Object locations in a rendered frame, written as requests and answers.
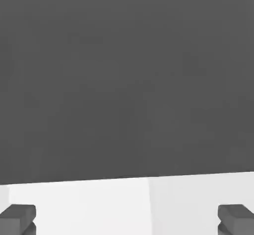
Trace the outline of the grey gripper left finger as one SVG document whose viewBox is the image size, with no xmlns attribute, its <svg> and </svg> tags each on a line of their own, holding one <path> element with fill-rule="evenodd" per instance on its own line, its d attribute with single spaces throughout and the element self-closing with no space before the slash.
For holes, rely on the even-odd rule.
<svg viewBox="0 0 254 235">
<path fill-rule="evenodd" d="M 0 214 L 0 235 L 36 235 L 35 205 L 11 204 Z"/>
</svg>

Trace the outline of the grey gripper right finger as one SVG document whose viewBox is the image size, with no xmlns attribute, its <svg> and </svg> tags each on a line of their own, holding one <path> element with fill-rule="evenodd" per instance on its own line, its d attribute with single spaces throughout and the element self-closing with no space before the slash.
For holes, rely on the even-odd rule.
<svg viewBox="0 0 254 235">
<path fill-rule="evenodd" d="M 254 235 L 254 213 L 242 204 L 219 205 L 218 235 Z"/>
</svg>

